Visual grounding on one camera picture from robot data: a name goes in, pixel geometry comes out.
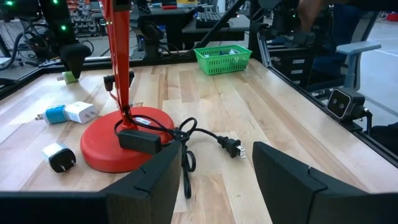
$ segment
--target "person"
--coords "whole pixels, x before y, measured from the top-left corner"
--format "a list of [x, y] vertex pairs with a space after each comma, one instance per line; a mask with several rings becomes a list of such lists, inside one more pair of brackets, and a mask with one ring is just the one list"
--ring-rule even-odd
[[301, 30], [309, 32], [321, 8], [328, 4], [350, 4], [364, 11], [398, 11], [398, 0], [299, 0]]
[[351, 43], [356, 26], [365, 11], [347, 4], [335, 4], [333, 8], [333, 27], [331, 37], [333, 43], [327, 42], [328, 52], [313, 60], [310, 84], [327, 82], [341, 76], [340, 68], [346, 60], [346, 55], [336, 53], [335, 47]]

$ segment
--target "red desk lamp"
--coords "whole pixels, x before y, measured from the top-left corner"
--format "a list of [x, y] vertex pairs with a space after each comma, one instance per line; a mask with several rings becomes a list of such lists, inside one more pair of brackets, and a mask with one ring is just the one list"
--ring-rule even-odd
[[86, 163], [102, 172], [128, 172], [139, 168], [152, 155], [131, 149], [123, 149], [114, 133], [114, 125], [120, 121], [121, 129], [135, 129], [160, 136], [161, 143], [172, 140], [172, 136], [165, 131], [154, 131], [132, 123], [132, 119], [139, 122], [134, 115], [143, 114], [158, 121], [168, 129], [174, 128], [171, 117], [161, 110], [149, 107], [130, 108], [129, 104], [129, 10], [131, 0], [101, 0], [106, 28], [109, 35], [109, 48], [113, 65], [114, 81], [117, 97], [114, 99], [119, 105], [119, 111], [112, 112], [94, 121], [83, 133], [80, 148]]

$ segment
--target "red lamp arm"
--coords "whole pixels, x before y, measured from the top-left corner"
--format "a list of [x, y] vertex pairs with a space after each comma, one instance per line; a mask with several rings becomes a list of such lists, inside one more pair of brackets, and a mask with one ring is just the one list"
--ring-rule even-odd
[[129, 28], [130, 12], [114, 11], [112, 0], [100, 0], [108, 30], [113, 73], [116, 80], [118, 105], [123, 117], [122, 128], [136, 129], [125, 113], [129, 108]]

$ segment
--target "red lamp base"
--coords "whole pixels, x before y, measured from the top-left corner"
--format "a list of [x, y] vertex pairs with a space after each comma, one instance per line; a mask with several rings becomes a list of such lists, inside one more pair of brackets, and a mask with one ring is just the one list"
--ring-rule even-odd
[[[166, 128], [174, 128], [171, 117], [156, 108], [131, 108], [131, 114], [150, 116]], [[122, 119], [120, 111], [112, 112], [98, 118], [83, 133], [80, 139], [80, 149], [86, 163], [90, 167], [101, 172], [129, 172], [138, 169], [152, 157], [150, 154], [120, 147], [118, 137], [113, 131], [114, 125], [120, 119]], [[158, 126], [154, 122], [151, 122], [150, 125]], [[169, 134], [162, 131], [153, 131], [142, 127], [138, 127], [138, 130], [158, 134], [162, 144], [172, 140]]]

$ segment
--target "green object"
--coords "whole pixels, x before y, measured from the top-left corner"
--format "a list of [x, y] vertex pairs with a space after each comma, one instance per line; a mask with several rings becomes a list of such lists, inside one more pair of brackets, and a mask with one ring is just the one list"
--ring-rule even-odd
[[78, 81], [78, 79], [73, 76], [72, 72], [62, 72], [62, 77], [67, 84]]
[[[193, 50], [197, 56], [199, 67], [207, 75], [243, 71], [248, 66], [252, 53], [251, 50], [239, 45], [205, 47]], [[229, 54], [231, 50], [238, 53]]]

